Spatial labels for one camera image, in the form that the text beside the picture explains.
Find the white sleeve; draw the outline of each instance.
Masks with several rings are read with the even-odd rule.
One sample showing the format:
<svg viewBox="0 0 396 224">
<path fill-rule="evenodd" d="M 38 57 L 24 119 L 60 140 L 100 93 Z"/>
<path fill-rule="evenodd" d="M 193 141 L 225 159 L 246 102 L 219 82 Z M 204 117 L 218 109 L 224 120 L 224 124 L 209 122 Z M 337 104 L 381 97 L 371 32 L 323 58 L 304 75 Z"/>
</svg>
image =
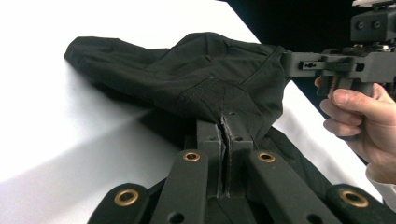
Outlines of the white sleeve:
<svg viewBox="0 0 396 224">
<path fill-rule="evenodd" d="M 387 206 L 396 213 L 396 185 L 387 183 L 386 178 L 379 174 L 370 164 L 367 165 L 366 176 L 382 195 Z"/>
</svg>

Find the brass ring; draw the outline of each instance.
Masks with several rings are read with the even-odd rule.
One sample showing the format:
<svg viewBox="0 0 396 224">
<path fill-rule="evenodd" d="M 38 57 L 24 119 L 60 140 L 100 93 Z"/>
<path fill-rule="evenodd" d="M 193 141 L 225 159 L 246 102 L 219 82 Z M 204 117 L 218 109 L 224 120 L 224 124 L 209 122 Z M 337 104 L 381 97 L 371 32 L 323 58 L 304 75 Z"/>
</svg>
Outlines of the brass ring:
<svg viewBox="0 0 396 224">
<path fill-rule="evenodd" d="M 340 197 L 346 203 L 352 204 L 355 207 L 367 207 L 369 205 L 369 201 L 366 198 L 349 189 L 340 191 Z"/>
<path fill-rule="evenodd" d="M 200 158 L 201 156 L 196 152 L 188 152 L 183 155 L 185 161 L 198 161 Z"/>
<path fill-rule="evenodd" d="M 132 194 L 132 197 L 123 199 L 122 196 L 125 196 L 125 194 Z M 118 206 L 124 207 L 135 203 L 138 197 L 139 197 L 139 193 L 136 190 L 123 189 L 117 193 L 116 197 L 114 198 L 114 203 Z"/>
<path fill-rule="evenodd" d="M 265 161 L 265 162 L 273 162 L 275 161 L 275 156 L 269 154 L 269 153 L 260 153 L 258 156 L 259 160 Z"/>
</svg>

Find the black garment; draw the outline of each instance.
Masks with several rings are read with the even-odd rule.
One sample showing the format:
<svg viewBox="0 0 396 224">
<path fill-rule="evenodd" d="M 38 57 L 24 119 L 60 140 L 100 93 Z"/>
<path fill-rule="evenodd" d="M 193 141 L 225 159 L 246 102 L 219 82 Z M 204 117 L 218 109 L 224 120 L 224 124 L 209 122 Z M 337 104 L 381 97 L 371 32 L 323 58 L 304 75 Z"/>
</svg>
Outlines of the black garment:
<svg viewBox="0 0 396 224">
<path fill-rule="evenodd" d="M 259 143 L 282 114 L 282 52 L 202 33 L 170 49 L 78 37 L 64 57 L 83 75 L 182 117 L 220 123 L 222 113 L 237 112 Z"/>
</svg>

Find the fingernail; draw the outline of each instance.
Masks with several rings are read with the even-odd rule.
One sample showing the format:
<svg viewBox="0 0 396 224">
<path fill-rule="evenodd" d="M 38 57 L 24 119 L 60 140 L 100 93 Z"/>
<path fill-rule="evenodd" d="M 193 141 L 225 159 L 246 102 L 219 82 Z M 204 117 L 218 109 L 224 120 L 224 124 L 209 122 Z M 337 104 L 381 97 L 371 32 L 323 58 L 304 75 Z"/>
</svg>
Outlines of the fingernail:
<svg viewBox="0 0 396 224">
<path fill-rule="evenodd" d="M 336 90 L 333 94 L 333 99 L 338 105 L 346 105 L 349 99 L 349 91 Z"/>
</svg>

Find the white surface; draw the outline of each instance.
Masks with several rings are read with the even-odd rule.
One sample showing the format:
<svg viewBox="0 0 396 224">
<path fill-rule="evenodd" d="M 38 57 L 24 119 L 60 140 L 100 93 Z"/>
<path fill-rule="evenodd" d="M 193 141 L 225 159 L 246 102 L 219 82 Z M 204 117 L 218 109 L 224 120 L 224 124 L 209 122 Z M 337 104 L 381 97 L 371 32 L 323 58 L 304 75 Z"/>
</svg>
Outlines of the white surface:
<svg viewBox="0 0 396 224">
<path fill-rule="evenodd" d="M 85 223 L 117 185 L 151 187 L 166 177 L 180 150 L 142 121 L 151 108 L 113 101 L 70 67 L 63 55 L 75 37 L 117 37 L 145 48 L 169 48 L 195 32 L 258 42 L 223 2 L 26 0 L 0 5 L 0 223 Z M 301 148 L 322 171 L 331 167 L 332 182 L 365 186 L 362 167 L 354 168 L 356 157 L 350 161 L 353 155 L 345 151 L 348 167 L 336 167 L 332 151 L 320 149 L 335 140 L 314 138 L 317 131 L 310 128 L 301 133 L 306 122 L 295 122 L 304 118 L 296 114 L 309 116 L 312 108 L 294 109 L 289 97 L 306 100 L 289 85 L 285 105 L 290 107 L 277 128 L 289 131 L 293 142 L 319 139 Z M 315 119 L 307 120 L 321 125 Z M 295 132 L 301 136 L 291 136 Z M 336 148 L 344 155 L 345 146 Z M 324 156 L 326 163 L 320 159 Z"/>
</svg>

